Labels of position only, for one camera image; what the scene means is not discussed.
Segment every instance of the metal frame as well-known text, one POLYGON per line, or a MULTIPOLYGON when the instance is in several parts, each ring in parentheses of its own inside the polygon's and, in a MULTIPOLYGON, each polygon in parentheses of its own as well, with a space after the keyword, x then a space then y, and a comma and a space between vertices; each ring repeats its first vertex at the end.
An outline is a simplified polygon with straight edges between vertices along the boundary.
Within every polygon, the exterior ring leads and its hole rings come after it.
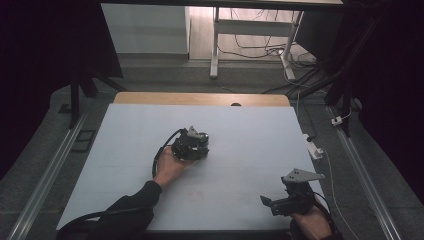
POLYGON ((53 183, 56 180, 56 177, 59 174, 59 171, 62 168, 62 165, 65 162, 69 151, 71 150, 72 144, 74 143, 79 130, 87 118, 87 114, 90 111, 91 106, 92 101, 90 101, 89 106, 81 115, 81 118, 79 118, 79 120, 75 123, 74 128, 68 130, 65 138, 53 155, 52 160, 46 168, 46 171, 44 171, 43 176, 41 177, 27 204, 22 210, 21 215, 19 215, 18 220, 15 222, 15 225, 7 237, 7 240, 25 239, 28 235, 28 232, 34 223, 44 203, 44 200, 47 198, 47 195, 49 194, 50 189, 53 186, 53 183))
POLYGON ((265 21, 247 21, 247 20, 220 20, 219 7, 216 8, 214 16, 214 36, 211 56, 210 78, 218 77, 218 35, 219 34, 236 34, 236 35, 254 35, 254 36, 277 36, 288 37, 284 51, 279 51, 281 61, 288 80, 295 80, 293 70, 288 61, 290 48, 293 44, 299 26, 302 12, 298 12, 294 22, 265 22, 265 21))
MULTIPOLYGON (((336 117, 330 107, 327 107, 327 112, 330 118, 336 117)), ((381 229, 386 235, 386 238, 391 240, 402 239, 399 231, 397 230, 396 224, 386 207, 386 204, 381 199, 380 194, 378 193, 377 188, 371 179, 371 176, 369 175, 364 163, 362 162, 362 159, 359 156, 359 153, 356 150, 352 139, 346 136, 345 132, 340 126, 336 126, 335 128, 337 135, 339 136, 340 141, 349 157, 352 167, 358 176, 359 182, 362 185, 362 189, 364 189, 365 195, 368 198, 368 202, 375 211, 375 215, 381 225, 381 229)))
POLYGON ((98 0, 99 3, 197 6, 223 8, 255 8, 315 12, 357 12, 375 9, 375 5, 284 2, 273 0, 98 0))

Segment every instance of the metal bracket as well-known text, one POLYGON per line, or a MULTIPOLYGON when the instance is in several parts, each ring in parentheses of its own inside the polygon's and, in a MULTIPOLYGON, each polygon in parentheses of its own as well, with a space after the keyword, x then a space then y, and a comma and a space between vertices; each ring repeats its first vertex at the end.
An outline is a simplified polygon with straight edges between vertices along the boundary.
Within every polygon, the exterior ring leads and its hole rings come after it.
POLYGON ((287 176, 282 177, 282 179, 286 182, 297 182, 297 183, 309 182, 309 181, 314 181, 314 180, 318 180, 322 178, 325 178, 324 174, 308 172, 308 171, 300 170, 297 168, 293 169, 293 171, 291 171, 287 176))
POLYGON ((202 136, 196 131, 196 129, 194 129, 193 126, 190 126, 190 128, 188 129, 187 136, 198 139, 202 138, 202 136))

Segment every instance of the metal rail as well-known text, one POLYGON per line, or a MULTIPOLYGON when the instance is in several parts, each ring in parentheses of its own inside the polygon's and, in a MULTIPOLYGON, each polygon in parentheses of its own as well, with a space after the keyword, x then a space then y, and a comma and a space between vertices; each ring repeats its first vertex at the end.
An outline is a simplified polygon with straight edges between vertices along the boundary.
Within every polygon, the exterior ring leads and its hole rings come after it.
POLYGON ((21 215, 13 226, 12 231, 9 233, 7 240, 23 240, 28 235, 35 218, 46 200, 46 197, 49 194, 69 151, 71 150, 72 144, 77 137, 79 130, 87 118, 87 114, 91 109, 92 104, 93 103, 90 101, 89 106, 83 112, 73 129, 68 130, 65 138, 53 155, 49 165, 43 173, 43 176, 22 210, 21 215))
MULTIPOLYGON (((336 117, 331 111, 330 107, 327 107, 327 112, 331 118, 336 117)), ((342 145, 349 157, 352 167, 355 170, 356 175, 358 176, 359 182, 361 183, 362 188, 365 191, 365 195, 367 196, 371 207, 375 211, 376 217, 381 225, 384 234, 386 235, 386 238, 390 240, 402 239, 399 231, 397 230, 395 222, 393 221, 393 218, 386 207, 386 204, 381 199, 377 188, 375 187, 364 163, 362 162, 362 159, 359 156, 352 139, 348 138, 339 126, 336 126, 336 130, 337 134, 339 135, 340 141, 342 142, 342 145)))

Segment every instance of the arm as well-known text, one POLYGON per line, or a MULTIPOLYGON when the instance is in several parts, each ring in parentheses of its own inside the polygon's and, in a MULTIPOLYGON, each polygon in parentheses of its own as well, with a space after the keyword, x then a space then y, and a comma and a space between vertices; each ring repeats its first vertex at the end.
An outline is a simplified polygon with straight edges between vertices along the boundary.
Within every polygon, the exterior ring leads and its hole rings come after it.
POLYGON ((302 215, 294 213, 290 223, 290 230, 294 240, 343 240, 343 235, 333 232, 325 214, 318 207, 313 206, 308 213, 302 215))
POLYGON ((88 234, 86 240, 125 239, 143 233, 153 219, 153 207, 159 200, 162 189, 177 178, 191 161, 180 161, 172 153, 171 148, 163 150, 158 161, 158 172, 152 181, 132 196, 124 196, 116 201, 108 210, 145 208, 145 210, 101 217, 98 225, 88 234))

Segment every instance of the wooden table edge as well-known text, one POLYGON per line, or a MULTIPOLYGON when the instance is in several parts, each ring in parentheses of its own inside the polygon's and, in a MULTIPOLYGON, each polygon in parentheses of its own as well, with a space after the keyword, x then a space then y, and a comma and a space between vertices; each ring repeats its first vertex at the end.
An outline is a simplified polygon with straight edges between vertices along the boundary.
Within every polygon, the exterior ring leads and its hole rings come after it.
POLYGON ((203 106, 268 106, 289 107, 284 95, 230 93, 120 92, 114 104, 203 105, 203 106))

